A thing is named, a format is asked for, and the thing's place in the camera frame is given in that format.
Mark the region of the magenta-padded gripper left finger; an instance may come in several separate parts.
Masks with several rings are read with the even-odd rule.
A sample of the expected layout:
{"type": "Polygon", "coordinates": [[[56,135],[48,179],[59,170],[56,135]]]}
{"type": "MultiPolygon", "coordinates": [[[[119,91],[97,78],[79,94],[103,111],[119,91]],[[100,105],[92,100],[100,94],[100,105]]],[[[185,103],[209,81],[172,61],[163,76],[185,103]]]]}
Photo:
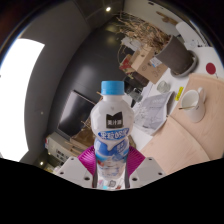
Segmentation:
{"type": "Polygon", "coordinates": [[[97,165],[94,147],[87,148],[78,157],[70,156],[56,175],[81,187],[95,188],[97,165]]]}

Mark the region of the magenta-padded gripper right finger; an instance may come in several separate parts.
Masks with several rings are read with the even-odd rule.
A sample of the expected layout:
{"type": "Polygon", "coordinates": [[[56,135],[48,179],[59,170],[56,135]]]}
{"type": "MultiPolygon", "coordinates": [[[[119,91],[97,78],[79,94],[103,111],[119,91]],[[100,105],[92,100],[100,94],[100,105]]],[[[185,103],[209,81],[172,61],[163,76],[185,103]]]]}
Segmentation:
{"type": "Polygon", "coordinates": [[[166,176],[153,157],[145,157],[134,147],[129,147],[125,170],[125,188],[140,188],[166,176]]]}

